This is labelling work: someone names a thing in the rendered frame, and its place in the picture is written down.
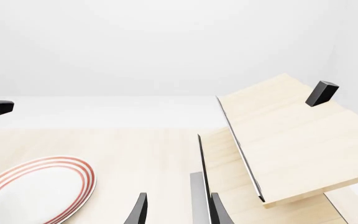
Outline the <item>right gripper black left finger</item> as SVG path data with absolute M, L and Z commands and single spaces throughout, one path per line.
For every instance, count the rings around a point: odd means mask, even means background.
M 147 194 L 142 192 L 124 224 L 145 224 L 147 218 Z

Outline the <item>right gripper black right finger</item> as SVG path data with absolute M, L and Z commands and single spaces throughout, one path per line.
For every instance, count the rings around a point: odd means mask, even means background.
M 219 194 L 213 192 L 211 194 L 211 199 L 213 201 L 213 205 L 215 207 L 215 214 L 216 214 L 216 224 L 234 224 L 231 220 L 229 214 L 227 213 L 224 205 L 219 197 Z

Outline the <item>pale wooden cabinet drawer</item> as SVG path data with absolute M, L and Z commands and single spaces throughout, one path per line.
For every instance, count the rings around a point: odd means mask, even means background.
M 325 195 L 264 208 L 228 128 L 201 135 L 209 187 L 234 224 L 348 224 Z

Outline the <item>white plate with red rings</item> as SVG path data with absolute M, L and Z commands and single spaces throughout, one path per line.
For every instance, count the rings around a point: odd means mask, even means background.
M 72 156 L 38 158 L 0 173 L 0 224 L 62 224 L 91 197 L 93 167 Z

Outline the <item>small black block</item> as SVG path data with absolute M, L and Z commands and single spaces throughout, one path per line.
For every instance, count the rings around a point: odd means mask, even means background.
M 310 107 L 314 107 L 328 102 L 338 89 L 339 86 L 334 83 L 319 81 L 305 103 Z

